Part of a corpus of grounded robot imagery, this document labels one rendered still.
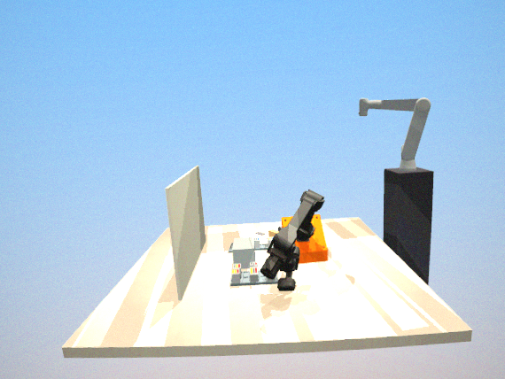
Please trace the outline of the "beige flat panel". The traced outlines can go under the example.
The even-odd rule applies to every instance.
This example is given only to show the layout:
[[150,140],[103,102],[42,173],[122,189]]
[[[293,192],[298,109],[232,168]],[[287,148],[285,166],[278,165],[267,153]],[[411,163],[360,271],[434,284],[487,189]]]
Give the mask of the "beige flat panel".
[[166,196],[179,301],[206,243],[199,166],[168,185]]

